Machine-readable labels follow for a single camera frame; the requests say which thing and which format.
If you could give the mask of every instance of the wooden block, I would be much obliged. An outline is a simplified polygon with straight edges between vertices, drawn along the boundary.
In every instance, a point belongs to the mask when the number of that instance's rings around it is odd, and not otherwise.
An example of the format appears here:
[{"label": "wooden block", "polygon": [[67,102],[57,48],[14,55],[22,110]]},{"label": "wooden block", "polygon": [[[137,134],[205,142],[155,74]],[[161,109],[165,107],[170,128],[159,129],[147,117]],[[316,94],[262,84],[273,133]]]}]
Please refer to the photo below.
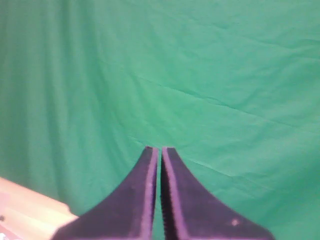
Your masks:
[{"label": "wooden block", "polygon": [[22,240],[49,240],[59,227],[77,218],[66,204],[1,177],[0,196],[4,199],[0,224]]}]

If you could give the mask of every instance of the green backdrop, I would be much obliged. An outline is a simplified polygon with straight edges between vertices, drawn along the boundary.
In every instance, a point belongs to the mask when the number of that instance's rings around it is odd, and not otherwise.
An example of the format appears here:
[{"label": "green backdrop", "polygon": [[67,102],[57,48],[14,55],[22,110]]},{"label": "green backdrop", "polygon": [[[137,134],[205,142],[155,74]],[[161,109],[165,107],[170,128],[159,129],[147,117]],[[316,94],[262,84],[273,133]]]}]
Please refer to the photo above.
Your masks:
[{"label": "green backdrop", "polygon": [[320,239],[320,1],[0,0],[0,176],[79,215],[145,145],[278,240]]}]

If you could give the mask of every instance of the green screen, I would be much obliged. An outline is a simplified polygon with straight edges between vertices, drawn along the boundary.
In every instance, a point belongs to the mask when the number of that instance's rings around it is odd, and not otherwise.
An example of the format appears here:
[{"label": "green screen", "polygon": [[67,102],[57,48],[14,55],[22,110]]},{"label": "green screen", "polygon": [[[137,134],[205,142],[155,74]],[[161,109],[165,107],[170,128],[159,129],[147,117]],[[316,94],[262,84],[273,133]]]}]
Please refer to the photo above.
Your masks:
[{"label": "green screen", "polygon": [[320,239],[320,1],[0,0],[0,176],[80,215],[145,145],[277,240]]}]

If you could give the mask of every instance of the wooden surface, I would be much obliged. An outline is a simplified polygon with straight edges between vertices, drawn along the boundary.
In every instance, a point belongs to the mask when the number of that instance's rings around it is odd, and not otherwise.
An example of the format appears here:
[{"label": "wooden surface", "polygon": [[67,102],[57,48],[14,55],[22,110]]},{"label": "wooden surface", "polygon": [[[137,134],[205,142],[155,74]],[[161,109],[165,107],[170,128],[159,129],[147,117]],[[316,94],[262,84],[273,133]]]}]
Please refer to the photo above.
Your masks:
[{"label": "wooden surface", "polygon": [[77,218],[66,204],[1,177],[0,195],[0,224],[22,240],[49,240],[57,228]]}]

